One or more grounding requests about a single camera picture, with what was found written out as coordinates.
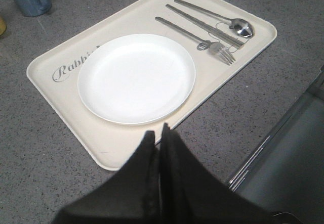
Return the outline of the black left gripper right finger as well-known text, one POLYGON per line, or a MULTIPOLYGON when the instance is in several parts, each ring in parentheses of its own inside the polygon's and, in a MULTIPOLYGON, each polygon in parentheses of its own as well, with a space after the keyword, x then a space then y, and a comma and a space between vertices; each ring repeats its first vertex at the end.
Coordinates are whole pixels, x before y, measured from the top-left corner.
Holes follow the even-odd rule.
POLYGON ((165 223, 277 223, 267 211, 229 190, 164 124, 160 186, 165 223))

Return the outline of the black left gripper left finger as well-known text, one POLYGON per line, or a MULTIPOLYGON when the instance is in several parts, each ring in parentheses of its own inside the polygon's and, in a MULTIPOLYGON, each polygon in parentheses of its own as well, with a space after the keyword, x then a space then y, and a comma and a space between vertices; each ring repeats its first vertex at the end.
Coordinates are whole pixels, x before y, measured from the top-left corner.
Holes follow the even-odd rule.
POLYGON ((53 223, 159 223, 159 151, 147 131, 129 160, 103 185, 66 205, 53 223))

